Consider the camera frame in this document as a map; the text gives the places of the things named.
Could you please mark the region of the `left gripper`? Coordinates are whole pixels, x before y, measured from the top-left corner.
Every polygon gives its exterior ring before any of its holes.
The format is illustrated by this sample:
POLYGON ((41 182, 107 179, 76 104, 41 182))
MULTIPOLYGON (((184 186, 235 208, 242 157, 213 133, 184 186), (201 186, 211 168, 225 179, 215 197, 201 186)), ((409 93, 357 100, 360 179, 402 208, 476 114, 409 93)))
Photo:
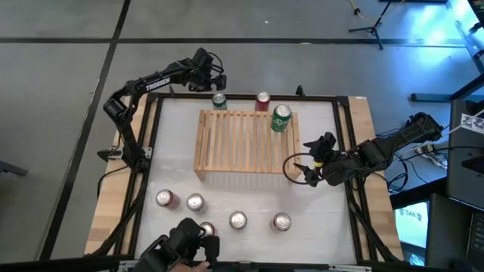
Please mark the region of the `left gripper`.
POLYGON ((222 67, 216 64, 202 64, 197 66, 191 62, 184 62, 188 69, 184 77, 184 84, 189 91, 203 92, 206 85, 216 85, 217 91, 223 91, 227 86, 227 76, 222 74, 222 67))

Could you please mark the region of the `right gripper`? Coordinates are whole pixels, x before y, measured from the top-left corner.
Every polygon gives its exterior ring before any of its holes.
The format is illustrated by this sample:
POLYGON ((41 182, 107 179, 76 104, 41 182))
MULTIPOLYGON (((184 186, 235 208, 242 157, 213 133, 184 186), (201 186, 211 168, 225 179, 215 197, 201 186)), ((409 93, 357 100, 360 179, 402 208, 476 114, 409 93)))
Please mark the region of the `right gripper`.
POLYGON ((311 187, 316 187, 319 182, 326 181, 330 186, 337 186, 343 182, 342 173, 336 160, 340 156, 339 151, 334 150, 334 145, 337 142, 334 135, 330 132, 325 132, 316 141, 306 142, 304 147, 309 148, 309 155, 315 162, 323 162, 322 167, 309 168, 307 165, 294 163, 293 165, 299 169, 306 178, 311 187))

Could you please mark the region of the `red Star Wars Coca-Cola can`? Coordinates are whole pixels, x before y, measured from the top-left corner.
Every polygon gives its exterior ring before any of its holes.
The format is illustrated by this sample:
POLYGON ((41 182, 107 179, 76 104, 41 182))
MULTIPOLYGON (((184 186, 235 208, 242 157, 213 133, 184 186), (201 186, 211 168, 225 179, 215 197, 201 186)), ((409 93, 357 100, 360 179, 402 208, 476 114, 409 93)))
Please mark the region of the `red Star Wars Coca-Cola can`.
POLYGON ((272 217, 269 225, 275 232, 285 232, 291 228, 292 219, 287 213, 279 212, 272 217))

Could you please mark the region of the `silver Diet Coke can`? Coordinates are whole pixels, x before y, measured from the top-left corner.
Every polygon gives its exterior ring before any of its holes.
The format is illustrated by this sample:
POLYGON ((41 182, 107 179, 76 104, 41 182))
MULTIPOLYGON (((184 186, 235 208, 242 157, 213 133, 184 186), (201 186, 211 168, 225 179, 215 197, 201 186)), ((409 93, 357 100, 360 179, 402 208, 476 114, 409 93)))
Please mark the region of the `silver Diet Coke can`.
POLYGON ((192 193, 186 199, 186 206, 187 208, 196 213, 196 214, 203 214, 207 210, 207 203, 204 197, 199 193, 192 193))
POLYGON ((235 230, 242 230, 247 225, 247 216, 242 211, 234 211, 229 216, 229 225, 235 230))

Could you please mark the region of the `wooden slatted shelf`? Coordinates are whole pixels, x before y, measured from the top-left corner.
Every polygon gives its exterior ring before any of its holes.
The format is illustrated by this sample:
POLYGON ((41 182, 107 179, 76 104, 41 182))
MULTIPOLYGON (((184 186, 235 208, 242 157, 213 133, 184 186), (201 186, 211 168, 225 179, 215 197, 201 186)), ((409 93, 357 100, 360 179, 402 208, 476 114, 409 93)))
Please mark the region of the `wooden slatted shelf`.
POLYGON ((270 112, 201 110, 197 122, 194 173, 200 181, 208 172, 283 174, 296 180, 302 171, 293 164, 300 151, 298 114, 283 132, 271 129, 270 112))

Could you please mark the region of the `white table cover sheet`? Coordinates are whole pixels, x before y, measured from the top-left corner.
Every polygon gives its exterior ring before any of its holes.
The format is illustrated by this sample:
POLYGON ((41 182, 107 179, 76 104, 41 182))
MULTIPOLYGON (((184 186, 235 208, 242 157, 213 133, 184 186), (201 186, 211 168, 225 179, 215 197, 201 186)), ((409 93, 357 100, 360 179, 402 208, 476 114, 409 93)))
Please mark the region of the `white table cover sheet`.
POLYGON ((283 175, 210 172, 204 181, 194 173, 197 122, 201 110, 212 108, 210 100, 163 102, 153 151, 137 252, 143 252, 157 237, 168 233, 192 215, 184 203, 177 209, 156 204, 162 189, 184 201, 201 194, 208 208, 197 222, 212 223, 220 237, 221 261, 270 263, 352 264, 355 250, 343 185, 321 182, 310 187, 290 183, 283 175), (235 230, 229 216, 242 211, 247 225, 235 230), (269 222, 279 212, 292 219, 288 231, 275 232, 269 222))

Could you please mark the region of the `person's foot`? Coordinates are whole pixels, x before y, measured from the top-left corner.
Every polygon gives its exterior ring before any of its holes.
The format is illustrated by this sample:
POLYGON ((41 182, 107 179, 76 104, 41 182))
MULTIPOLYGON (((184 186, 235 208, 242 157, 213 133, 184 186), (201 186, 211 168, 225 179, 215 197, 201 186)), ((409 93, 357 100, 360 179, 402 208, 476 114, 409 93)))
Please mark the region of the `person's foot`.
POLYGON ((417 147, 415 153, 420 154, 423 158, 428 159, 434 165, 447 169, 448 168, 448 150, 445 148, 448 143, 427 144, 417 147))

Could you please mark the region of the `black desk leg bar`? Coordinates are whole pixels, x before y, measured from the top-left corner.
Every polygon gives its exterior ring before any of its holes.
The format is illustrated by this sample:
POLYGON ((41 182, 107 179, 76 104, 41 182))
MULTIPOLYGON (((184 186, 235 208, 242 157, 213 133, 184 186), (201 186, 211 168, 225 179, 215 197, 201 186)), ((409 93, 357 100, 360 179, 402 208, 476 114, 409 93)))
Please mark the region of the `black desk leg bar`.
POLYGON ((475 95, 474 92, 481 88, 484 88, 484 73, 477 76, 453 94, 412 93, 410 95, 410 100, 413 102, 429 103, 448 103, 453 100, 479 101, 484 100, 484 94, 475 95))

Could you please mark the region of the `black tripod stand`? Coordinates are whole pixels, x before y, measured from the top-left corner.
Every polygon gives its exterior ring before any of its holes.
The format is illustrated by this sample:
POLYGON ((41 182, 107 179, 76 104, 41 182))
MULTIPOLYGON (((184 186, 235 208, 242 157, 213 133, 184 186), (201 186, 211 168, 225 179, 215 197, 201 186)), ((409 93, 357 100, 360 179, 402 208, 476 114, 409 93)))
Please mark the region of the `black tripod stand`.
POLYGON ((370 26, 349 29, 348 33, 366 32, 367 34, 370 34, 375 38, 378 48, 380 50, 383 50, 382 38, 380 37, 380 34, 379 34, 379 27, 382 23, 382 19, 385 16, 391 14, 395 9, 397 9, 398 7, 406 3, 406 1, 407 0, 397 0, 395 4, 393 4, 394 0, 384 0, 384 2, 386 2, 386 5, 384 9, 381 11, 381 13, 379 14, 379 16, 369 18, 369 17, 365 17, 361 13, 361 9, 357 6, 357 4, 355 3, 355 0, 348 0, 352 9, 352 13, 356 17, 359 17, 360 19, 365 21, 373 21, 373 23, 370 26))

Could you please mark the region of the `black computer housing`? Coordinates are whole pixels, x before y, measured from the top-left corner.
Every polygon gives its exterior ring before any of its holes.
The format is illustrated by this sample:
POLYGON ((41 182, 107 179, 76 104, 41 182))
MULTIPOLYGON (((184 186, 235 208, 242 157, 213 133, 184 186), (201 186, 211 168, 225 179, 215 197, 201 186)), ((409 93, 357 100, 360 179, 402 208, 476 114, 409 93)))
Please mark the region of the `black computer housing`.
POLYGON ((425 264, 441 269, 484 272, 484 211, 433 194, 425 264))

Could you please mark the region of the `black equipment case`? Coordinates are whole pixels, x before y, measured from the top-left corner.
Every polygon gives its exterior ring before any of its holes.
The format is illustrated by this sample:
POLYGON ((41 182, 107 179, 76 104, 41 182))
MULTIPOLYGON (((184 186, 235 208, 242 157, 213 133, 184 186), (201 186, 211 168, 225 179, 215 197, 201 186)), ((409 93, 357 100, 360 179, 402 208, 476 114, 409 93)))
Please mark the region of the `black equipment case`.
POLYGON ((462 126, 449 135, 448 144, 448 196, 484 210, 484 174, 462 166, 463 161, 484 155, 484 134, 462 126))

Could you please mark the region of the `person's hand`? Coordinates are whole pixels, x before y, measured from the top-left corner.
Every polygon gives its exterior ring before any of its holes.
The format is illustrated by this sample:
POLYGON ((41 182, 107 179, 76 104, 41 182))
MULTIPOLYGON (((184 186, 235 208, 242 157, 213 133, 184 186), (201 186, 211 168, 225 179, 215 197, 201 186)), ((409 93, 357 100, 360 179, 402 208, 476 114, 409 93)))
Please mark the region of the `person's hand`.
POLYGON ((183 263, 177 263, 172 272, 207 272, 209 270, 210 263, 203 261, 193 267, 190 267, 183 263))

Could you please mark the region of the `white logo sticker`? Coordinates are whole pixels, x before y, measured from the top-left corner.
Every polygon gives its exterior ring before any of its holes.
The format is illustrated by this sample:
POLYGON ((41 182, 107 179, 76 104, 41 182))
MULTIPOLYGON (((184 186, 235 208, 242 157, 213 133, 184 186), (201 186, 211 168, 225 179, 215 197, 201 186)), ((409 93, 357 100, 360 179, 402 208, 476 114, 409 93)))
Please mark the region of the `white logo sticker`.
POLYGON ((461 128, 484 134, 484 119, 480 117, 473 118, 465 113, 461 114, 461 128))

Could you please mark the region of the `dark stand foot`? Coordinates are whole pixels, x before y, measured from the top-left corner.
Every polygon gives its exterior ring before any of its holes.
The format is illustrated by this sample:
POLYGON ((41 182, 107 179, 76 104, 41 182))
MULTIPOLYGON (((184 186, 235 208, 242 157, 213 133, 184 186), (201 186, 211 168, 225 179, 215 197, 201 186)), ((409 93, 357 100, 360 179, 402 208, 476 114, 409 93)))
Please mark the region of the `dark stand foot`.
POLYGON ((14 175, 25 176, 28 171, 18 166, 0 160, 0 173, 11 173, 14 175))

